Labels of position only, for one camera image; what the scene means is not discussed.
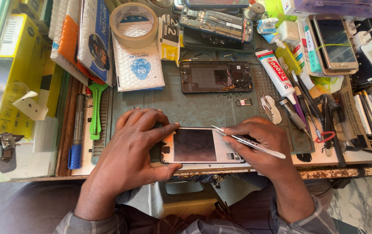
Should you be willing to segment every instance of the tweezers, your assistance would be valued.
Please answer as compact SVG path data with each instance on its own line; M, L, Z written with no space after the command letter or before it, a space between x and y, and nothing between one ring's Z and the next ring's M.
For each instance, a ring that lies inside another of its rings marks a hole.
M219 132L220 134L224 135L224 136L228 136L226 135L225 133L223 133L223 129L222 128L219 128L219 127L215 127L214 125L211 125L213 126L215 129L215 131ZM260 151L263 151L267 154L271 154L272 156L276 156L277 158L281 158L281 159L285 159L286 156L280 152L277 152L277 151L274 151L274 150L270 150L268 148L266 148L265 146L261 145L260 143L258 142L255 142L255 141L251 141L250 139L247 139L241 135L231 135L231 137L235 138L237 141L243 143L243 144L246 144L247 146L251 146L252 148L255 148L255 149L258 149Z

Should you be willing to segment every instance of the phone screen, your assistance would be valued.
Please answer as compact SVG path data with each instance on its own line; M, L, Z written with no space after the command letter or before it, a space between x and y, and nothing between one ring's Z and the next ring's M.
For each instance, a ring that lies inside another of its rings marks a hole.
M324 44L349 43L342 20L318 19L317 22ZM328 52L329 61L331 63L356 62L354 52L350 46L329 45L325 46L325 50Z
M173 135L175 162L216 161L211 129L178 129Z
M190 6L249 5L248 0L188 0Z

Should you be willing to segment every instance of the person's lap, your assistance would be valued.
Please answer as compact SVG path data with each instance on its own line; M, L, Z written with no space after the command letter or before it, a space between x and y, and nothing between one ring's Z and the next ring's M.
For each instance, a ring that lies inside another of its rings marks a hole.
M261 190L253 191L231 205L232 217L249 231L270 233L268 219L272 227L269 211L272 196L275 195L273 185L266 177L257 175L256 172L238 173L234 176L261 187ZM64 216L75 209L82 183L83 180L73 180L27 184L0 208L0 234L52 233ZM305 184L312 195L319 195L331 186L329 179L305 180ZM132 199L138 190L119 197L118 201ZM332 191L329 189L318 197L324 209L329 207ZM138 211L130 206L125 208L132 208L134 213ZM156 218L146 214L141 217L141 222L150 223L145 222L146 219L151 223L156 222Z

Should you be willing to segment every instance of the t-7000 glue tube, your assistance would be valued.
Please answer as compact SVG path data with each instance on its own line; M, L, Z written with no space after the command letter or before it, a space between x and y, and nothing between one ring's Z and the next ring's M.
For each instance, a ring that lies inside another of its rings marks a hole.
M286 76L280 64L278 63L274 52L272 50L263 50L260 52L256 52L256 56L258 57L258 59L260 59L261 64L264 66L280 95L282 97L288 98L289 101L293 105L295 105L296 100L293 96L295 89L291 85L289 78Z

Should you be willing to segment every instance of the blue marker pen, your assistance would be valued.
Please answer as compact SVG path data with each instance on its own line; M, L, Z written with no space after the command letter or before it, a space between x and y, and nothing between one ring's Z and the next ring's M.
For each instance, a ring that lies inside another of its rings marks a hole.
M83 141L83 122L85 109L85 95L78 94L76 98L76 116L75 116L75 131L73 135L73 144L69 149L69 169L80 168L82 160L82 141Z

